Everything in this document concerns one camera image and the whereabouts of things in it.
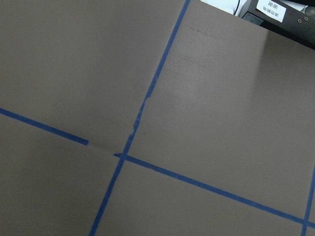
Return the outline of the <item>black mini computer box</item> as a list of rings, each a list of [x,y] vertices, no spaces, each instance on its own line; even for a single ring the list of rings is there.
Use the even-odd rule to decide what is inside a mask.
[[[311,49],[315,48],[315,4],[298,10],[281,0],[248,0],[238,17]]]

